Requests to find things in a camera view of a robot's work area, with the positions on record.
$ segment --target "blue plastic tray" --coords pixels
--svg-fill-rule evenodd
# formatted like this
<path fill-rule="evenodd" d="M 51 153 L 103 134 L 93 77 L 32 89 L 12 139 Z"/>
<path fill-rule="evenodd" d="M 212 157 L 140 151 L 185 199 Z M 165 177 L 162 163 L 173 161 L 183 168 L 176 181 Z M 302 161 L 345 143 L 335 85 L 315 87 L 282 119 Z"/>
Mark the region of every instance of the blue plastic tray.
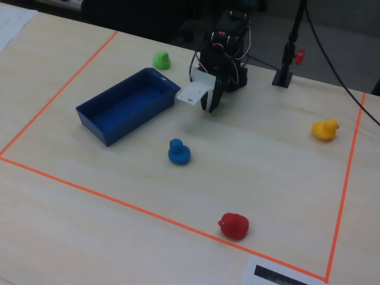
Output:
<path fill-rule="evenodd" d="M 180 89 L 154 68 L 144 68 L 76 110 L 82 124 L 109 146 L 173 105 Z"/>

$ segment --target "microphone stand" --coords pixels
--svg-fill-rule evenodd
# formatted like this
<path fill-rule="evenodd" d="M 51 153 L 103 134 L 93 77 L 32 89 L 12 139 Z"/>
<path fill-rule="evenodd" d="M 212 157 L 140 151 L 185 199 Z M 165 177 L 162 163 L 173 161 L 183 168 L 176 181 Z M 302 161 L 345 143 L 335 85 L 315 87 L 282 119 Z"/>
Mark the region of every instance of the microphone stand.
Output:
<path fill-rule="evenodd" d="M 293 73 L 289 71 L 289 65 L 292 64 L 293 58 L 295 57 L 295 42 L 298 38 L 298 30 L 301 25 L 302 16 L 306 8 L 308 0 L 300 0 L 296 18 L 294 19 L 293 29 L 289 34 L 289 42 L 286 43 L 284 48 L 284 55 L 282 60 L 281 70 L 275 73 L 272 85 L 287 88 L 289 82 L 292 79 Z"/>

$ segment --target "orange tape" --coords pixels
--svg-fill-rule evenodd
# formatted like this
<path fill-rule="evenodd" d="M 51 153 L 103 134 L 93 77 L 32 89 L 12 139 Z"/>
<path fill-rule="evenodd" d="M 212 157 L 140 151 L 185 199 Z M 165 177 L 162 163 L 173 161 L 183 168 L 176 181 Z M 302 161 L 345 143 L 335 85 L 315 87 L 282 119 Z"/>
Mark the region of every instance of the orange tape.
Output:
<path fill-rule="evenodd" d="M 355 130 L 354 130 L 354 136 L 353 136 L 353 139 L 352 139 L 349 160 L 348 160 L 348 163 L 347 163 L 346 176 L 345 176 L 345 179 L 344 179 L 343 192 L 342 192 L 342 196 L 341 196 L 341 200 L 340 200 L 340 206 L 339 206 L 339 211 L 338 211 L 337 223 L 335 225 L 334 238 L 332 240 L 330 257 L 329 257 L 329 260 L 328 260 L 328 266 L 327 266 L 326 276 L 325 277 L 322 277 L 322 276 L 317 275 L 315 273 L 312 273 L 310 271 L 304 270 L 304 269 L 302 269 L 300 267 L 297 267 L 297 266 L 294 266 L 292 264 L 286 263 L 286 262 L 281 261 L 279 259 L 275 259 L 275 258 L 270 257 L 268 255 L 261 254 L 259 252 L 253 251 L 253 250 L 251 250 L 249 248 L 245 248 L 243 246 L 237 245 L 237 244 L 235 244 L 233 242 L 229 242 L 228 240 L 224 240 L 224 239 L 221 239 L 221 238 L 219 238 L 217 236 L 213 236 L 213 235 L 210 235 L 208 233 L 202 232 L 200 230 L 194 229 L 194 228 L 189 227 L 189 226 L 187 226 L 185 224 L 182 224 L 182 223 L 180 223 L 178 221 L 171 220 L 169 218 L 163 217 L 161 215 L 158 215 L 158 214 L 153 213 L 151 211 L 148 211 L 148 210 L 145 210 L 143 208 L 137 207 L 137 206 L 132 205 L 130 203 L 121 201 L 119 199 L 116 199 L 116 198 L 113 198 L 111 196 L 102 194 L 100 192 L 96 192 L 94 190 L 85 188 L 83 186 L 74 184 L 72 182 L 65 181 L 65 180 L 63 180 L 61 178 L 57 178 L 55 176 L 52 176 L 52 175 L 47 174 L 45 172 L 39 171 L 39 170 L 34 169 L 32 167 L 29 167 L 29 166 L 23 165 L 21 163 L 18 163 L 18 162 L 15 162 L 15 161 L 12 161 L 12 160 L 9 160 L 9 159 L 6 159 L 6 158 L 2 157 L 2 155 L 23 134 L 23 132 L 25 132 L 25 130 L 42 114 L 42 112 L 70 85 L 70 83 L 79 75 L 79 73 L 115 38 L 115 36 L 117 35 L 117 33 L 118 33 L 118 31 L 114 32 L 114 34 L 100 47 L 100 49 L 74 74 L 73 77 L 70 78 L 70 80 L 44 105 L 44 107 L 33 117 L 33 119 L 11 140 L 11 142 L 0 152 L 0 160 L 2 160 L 3 162 L 11 163 L 13 165 L 16 165 L 16 166 L 21 167 L 23 169 L 26 169 L 26 170 L 29 170 L 31 172 L 37 173 L 39 175 L 45 176 L 47 178 L 53 179 L 53 180 L 58 181 L 60 183 L 66 184 L 68 186 L 71 186 L 71 187 L 77 188 L 79 190 L 85 191 L 87 193 L 96 195 L 96 196 L 98 196 L 100 198 L 107 199 L 109 201 L 118 203 L 120 205 L 126 206 L 128 208 L 133 209 L 133 210 L 137 210 L 137 211 L 139 211 L 141 213 L 144 213 L 144 214 L 147 214 L 149 216 L 155 217 L 157 219 L 160 219 L 160 220 L 166 221 L 168 223 L 174 224 L 175 226 L 178 226 L 178 227 L 181 227 L 183 229 L 189 230 L 189 231 L 191 231 L 193 233 L 197 233 L 197 234 L 199 234 L 201 236 L 205 236 L 205 237 L 207 237 L 209 239 L 215 240 L 215 241 L 223 243 L 225 245 L 232 246 L 234 248 L 240 249 L 241 251 L 245 251 L 245 252 L 247 252 L 249 254 L 253 254 L 253 255 L 256 255 L 258 257 L 265 258 L 265 259 L 270 260 L 272 262 L 275 262 L 277 264 L 283 265 L 285 267 L 288 267 L 290 269 L 296 270 L 298 272 L 304 273 L 304 274 L 306 274 L 308 276 L 311 276 L 313 278 L 316 278 L 318 280 L 324 281 L 325 283 L 328 283 L 329 279 L 330 279 L 331 267 L 332 267 L 332 264 L 333 264 L 335 249 L 336 249 L 336 245 L 337 245 L 337 241 L 338 241 L 338 234 L 339 234 L 340 223 L 341 223 L 341 218 L 342 218 L 342 214 L 343 214 L 344 202 L 345 202 L 345 199 L 346 199 L 347 187 L 348 187 L 348 184 L 349 184 L 349 177 L 350 177 L 350 171 L 351 171 L 351 166 L 352 166 L 352 158 L 353 158 L 353 154 L 354 154 L 357 133 L 359 131 L 360 119 L 362 117 L 362 110 L 361 109 L 359 110 L 359 113 L 357 115 L 356 126 L 355 126 Z M 362 102 L 361 102 L 362 105 L 364 105 L 365 98 L 366 98 L 366 93 L 363 94 Z"/>
<path fill-rule="evenodd" d="M 154 213 L 154 212 L 151 212 L 151 211 L 145 210 L 145 209 L 143 209 L 143 208 L 140 208 L 140 207 L 137 207 L 137 206 L 132 205 L 132 204 L 130 204 L 130 203 L 127 203 L 127 202 L 121 201 L 121 200 L 119 200 L 119 199 L 116 199 L 116 198 L 114 198 L 114 197 L 108 196 L 108 195 L 106 195 L 106 194 L 103 194 L 103 193 L 99 193 L 99 192 L 93 191 L 93 190 L 91 190 L 91 189 L 88 189 L 88 188 L 86 188 L 86 187 L 83 187 L 83 186 L 80 186 L 80 185 L 74 184 L 74 183 L 69 182 L 69 181 L 65 181 L 65 180 L 63 180 L 63 179 L 61 179 L 61 178 L 57 178 L 57 177 L 52 176 L 52 175 L 50 175 L 50 174 L 47 174 L 47 173 L 45 173 L 45 172 L 39 171 L 39 170 L 37 170 L 37 169 L 31 168 L 31 167 L 29 167 L 29 166 L 23 165 L 23 164 L 18 163 L 18 162 L 12 161 L 12 160 L 10 160 L 10 159 L 6 159 L 6 158 L 4 158 L 4 157 L 0 157 L 0 160 L 2 160 L 3 162 L 11 163 L 11 164 L 16 165 L 16 166 L 18 166 L 18 167 L 21 167 L 21 168 L 23 168 L 23 169 L 27 169 L 27 170 L 29 170 L 29 171 L 32 171 L 32 172 L 37 173 L 37 174 L 39 174 L 39 175 L 42 175 L 42 176 L 45 176 L 45 177 L 47 177 L 47 178 L 53 179 L 53 180 L 58 181 L 58 182 L 60 182 L 60 183 L 66 184 L 66 185 L 68 185 L 68 186 L 71 186 L 71 187 L 77 188 L 77 189 L 82 190 L 82 191 L 84 191 L 84 192 L 87 192 L 87 193 L 90 193 L 90 194 L 96 195 L 96 196 L 98 196 L 98 197 L 100 197 L 100 198 L 107 199 L 107 200 L 109 200 L 109 201 L 112 201 L 112 202 L 118 203 L 118 204 L 120 204 L 120 205 L 126 206 L 126 207 L 128 207 L 128 208 L 131 208 L 131 209 L 133 209 L 133 210 L 136 210 L 136 211 L 139 211 L 139 212 L 141 212 L 141 213 L 147 214 L 147 215 L 149 215 L 149 216 L 155 217 L 155 218 L 157 218 L 157 219 L 160 219 L 160 220 L 166 221 L 166 222 L 168 222 L 168 223 L 170 223 L 170 224 L 174 224 L 175 226 L 181 227 L 181 228 L 183 228 L 183 229 L 185 229 L 185 230 L 189 230 L 190 232 L 193 232 L 193 233 L 197 233 L 197 234 L 199 234 L 199 235 L 201 235 L 201 236 L 205 236 L 205 237 L 207 237 L 207 238 L 209 238 L 209 239 L 213 239 L 213 240 L 215 240 L 215 241 L 217 241 L 217 242 L 220 242 L 220 243 L 223 243 L 223 244 L 225 244 L 225 245 L 229 245 L 229 246 L 232 246 L 232 247 L 234 247 L 234 248 L 240 249 L 241 251 L 248 252 L 249 254 L 257 255 L 258 257 L 262 257 L 262 258 L 265 258 L 265 259 L 270 260 L 270 261 L 272 261 L 272 262 L 275 262 L 275 263 L 281 264 L 281 265 L 283 265 L 283 266 L 289 267 L 289 268 L 291 268 L 291 269 L 293 269 L 293 270 L 296 270 L 296 271 L 298 271 L 298 272 L 304 273 L 304 274 L 306 274 L 306 275 L 308 275 L 308 276 L 311 276 L 311 277 L 317 278 L 317 279 L 322 280 L 322 281 L 325 280 L 325 277 L 319 276 L 319 275 L 317 275 L 317 274 L 315 274 L 315 273 L 312 273 L 312 272 L 310 272 L 310 271 L 304 270 L 304 269 L 302 269 L 302 268 L 299 268 L 299 267 L 294 266 L 294 265 L 292 265 L 292 264 L 286 263 L 286 262 L 284 262 L 284 261 L 281 261 L 281 260 L 275 259 L 275 258 L 270 257 L 270 256 L 268 256 L 268 255 L 261 254 L 261 253 L 259 253 L 259 252 L 253 251 L 253 250 L 251 250 L 251 249 L 249 249 L 249 248 L 245 248 L 245 247 L 243 247 L 243 246 L 237 245 L 237 244 L 235 244 L 235 243 L 233 243 L 233 242 L 229 242 L 228 240 L 221 239 L 221 238 L 219 238 L 219 237 L 217 237 L 217 236 L 213 236 L 213 235 L 210 235 L 210 234 L 208 234 L 208 233 L 202 232 L 202 231 L 200 231 L 200 230 L 194 229 L 193 227 L 189 227 L 189 226 L 187 226 L 187 225 L 185 225 L 185 224 L 182 224 L 182 223 L 180 223 L 180 222 L 178 222 L 178 221 L 174 221 L 174 220 L 172 220 L 172 219 L 169 219 L 169 218 L 163 217 L 163 216 L 158 215 L 158 214 L 156 214 L 156 213 Z"/>
<path fill-rule="evenodd" d="M 33 117 L 32 120 L 11 140 L 9 144 L 0 152 L 0 157 L 14 144 L 15 141 L 26 131 L 27 128 L 42 114 L 43 111 L 70 85 L 70 83 L 82 72 L 82 70 L 89 65 L 89 63 L 113 40 L 113 38 L 118 34 L 118 31 L 115 31 L 114 34 L 93 54 L 93 56 L 70 78 L 69 81 L 51 98 L 45 106 Z"/>
<path fill-rule="evenodd" d="M 361 102 L 361 104 L 363 106 L 364 106 L 365 100 L 366 100 L 366 93 L 363 93 L 362 102 Z M 342 215 L 343 215 L 344 201 L 346 200 L 347 187 L 349 185 L 350 172 L 351 172 L 351 166 L 352 166 L 352 158 L 354 156 L 354 150 L 355 150 L 357 132 L 359 131 L 360 119 L 362 118 L 362 111 L 363 111 L 362 109 L 359 109 L 359 113 L 357 114 L 354 136 L 352 138 L 352 143 L 351 143 L 350 156 L 349 156 L 349 160 L 347 162 L 346 177 L 344 178 L 343 191 L 342 191 L 342 196 L 341 196 L 341 199 L 340 199 L 337 224 L 335 225 L 334 238 L 332 239 L 331 250 L 330 250 L 330 257 L 328 259 L 328 265 L 327 265 L 327 270 L 326 270 L 325 283 L 328 283 L 329 280 L 330 280 L 331 267 L 333 266 L 333 259 L 334 259 L 335 249 L 337 247 L 340 222 L 341 222 Z"/>

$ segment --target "white paper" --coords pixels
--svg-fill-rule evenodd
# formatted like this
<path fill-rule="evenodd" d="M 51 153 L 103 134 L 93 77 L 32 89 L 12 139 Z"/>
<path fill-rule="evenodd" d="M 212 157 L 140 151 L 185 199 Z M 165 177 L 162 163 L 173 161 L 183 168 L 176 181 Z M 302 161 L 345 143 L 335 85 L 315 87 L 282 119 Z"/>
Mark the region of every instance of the white paper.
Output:
<path fill-rule="evenodd" d="M 214 90 L 216 77 L 193 68 L 190 82 L 177 96 L 178 100 L 195 105 L 206 92 Z"/>
<path fill-rule="evenodd" d="M 279 273 L 283 276 L 292 278 L 296 281 L 303 282 L 307 285 L 323 285 L 325 284 L 321 280 L 315 279 L 311 276 L 308 276 L 304 273 L 298 272 L 296 270 L 290 269 L 289 267 L 282 266 L 278 263 L 269 261 L 267 259 L 251 256 L 245 270 L 245 274 L 243 277 L 242 285 L 278 285 L 278 284 L 288 284 L 288 282 L 275 283 L 273 281 L 269 281 L 267 279 L 258 277 L 255 275 L 256 266 L 259 265 L 275 273 Z"/>
<path fill-rule="evenodd" d="M 0 51 L 36 14 L 35 10 L 0 6 Z"/>

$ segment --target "wire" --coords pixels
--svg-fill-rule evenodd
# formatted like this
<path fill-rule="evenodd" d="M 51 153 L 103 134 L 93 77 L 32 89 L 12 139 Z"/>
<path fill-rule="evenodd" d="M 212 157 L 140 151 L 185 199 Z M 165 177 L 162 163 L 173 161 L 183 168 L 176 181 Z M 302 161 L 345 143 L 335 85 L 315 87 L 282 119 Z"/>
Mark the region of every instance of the wire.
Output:
<path fill-rule="evenodd" d="M 245 67 L 245 66 L 247 65 L 248 61 L 249 61 L 249 56 L 247 56 L 247 59 L 246 59 L 246 61 L 245 61 L 245 62 L 244 62 L 244 64 L 243 64 L 243 65 L 241 65 L 240 67 Z"/>
<path fill-rule="evenodd" d="M 231 60 L 232 60 L 232 63 L 234 64 L 234 66 L 235 66 L 235 70 L 236 70 L 236 80 L 237 80 L 237 81 L 235 81 L 235 80 L 232 78 L 232 76 L 231 76 L 231 79 L 232 79 L 232 81 L 233 81 L 235 84 L 239 84 L 239 71 L 238 71 L 238 67 L 236 66 L 235 61 L 234 61 L 233 59 L 231 59 Z"/>
<path fill-rule="evenodd" d="M 195 52 L 194 52 L 194 54 L 192 56 L 192 59 L 191 59 L 191 62 L 190 62 L 190 66 L 189 66 L 189 79 L 190 79 L 190 81 L 191 81 L 191 68 L 192 68 L 192 64 L 194 63 L 195 57 L 197 57 L 197 60 L 198 60 L 199 64 L 204 68 L 204 66 L 200 63 L 200 60 L 199 60 L 198 55 L 197 55 L 197 52 L 201 49 L 201 47 L 202 47 L 203 44 L 204 44 L 204 41 L 201 42 L 201 44 L 198 46 L 198 48 L 195 50 Z"/>
<path fill-rule="evenodd" d="M 232 76 L 231 76 L 231 79 L 232 79 L 232 81 L 233 81 L 235 84 L 239 84 L 239 71 L 238 71 L 238 66 L 236 65 L 236 63 L 235 63 L 235 61 L 234 61 L 234 58 L 226 53 L 226 51 L 224 50 L 224 46 L 223 46 L 221 43 L 213 43 L 213 46 L 221 46 L 224 55 L 225 55 L 226 57 L 228 57 L 229 59 L 231 59 L 232 63 L 233 63 L 234 66 L 235 66 L 235 70 L 236 70 L 236 80 L 237 80 L 237 81 L 235 81 L 235 80 L 232 78 Z"/>
<path fill-rule="evenodd" d="M 306 11 L 306 17 L 308 18 L 308 21 L 309 21 L 309 24 L 310 24 L 310 28 L 313 32 L 313 35 L 314 35 L 314 38 L 316 40 L 316 42 L 318 43 L 318 46 L 319 48 L 321 49 L 321 52 L 323 53 L 323 55 L 325 56 L 325 59 L 327 61 L 327 63 L 329 64 L 332 72 L 334 73 L 335 77 L 338 79 L 340 85 L 342 85 L 342 87 L 345 89 L 345 91 L 351 96 L 351 98 L 356 102 L 356 104 L 359 105 L 359 107 L 378 125 L 380 126 L 380 123 L 362 106 L 362 104 L 359 103 L 359 101 L 355 98 L 354 95 L 352 95 L 352 93 L 350 92 L 350 90 L 348 90 L 348 88 L 346 87 L 346 85 L 344 85 L 342 79 L 339 77 L 337 71 L 335 70 L 335 68 L 333 67 L 333 64 L 331 63 L 330 59 L 328 58 L 326 52 L 325 52 L 325 49 L 322 47 L 322 44 L 321 42 L 319 41 L 319 38 L 318 36 L 316 35 L 316 32 L 315 32 L 315 29 L 314 29 L 314 26 L 311 22 L 311 19 L 310 19 L 310 15 L 309 15 L 309 10 L 308 10 L 308 7 L 306 6 L 305 7 L 305 11 Z"/>
<path fill-rule="evenodd" d="M 260 62 L 260 63 L 262 63 L 262 64 L 264 64 L 264 65 L 266 65 L 266 66 L 268 66 L 268 67 L 271 67 L 271 68 L 273 68 L 274 70 L 278 70 L 278 68 L 275 67 L 274 65 L 271 65 L 271 64 L 269 64 L 269 63 L 267 63 L 267 62 L 265 62 L 265 61 L 262 61 L 262 60 L 260 60 L 260 59 L 258 59 L 258 58 L 256 58 L 256 57 L 254 57 L 254 56 L 252 56 L 252 55 L 247 55 L 247 57 L 252 58 L 253 60 L 255 60 L 255 61 L 257 61 L 257 62 Z"/>
<path fill-rule="evenodd" d="M 206 73 L 208 73 L 206 67 L 204 67 L 203 64 L 201 63 L 201 60 L 200 60 L 200 58 L 198 57 L 197 52 L 195 52 L 195 57 L 197 57 L 197 60 L 198 60 L 198 62 L 199 62 L 199 65 L 204 69 L 204 71 L 205 71 Z"/>
<path fill-rule="evenodd" d="M 235 58 L 235 59 L 242 59 L 244 56 L 246 56 L 251 48 L 251 28 L 249 26 L 247 26 L 248 30 L 249 30 L 249 46 L 247 48 L 247 51 L 240 57 L 240 58 Z"/>

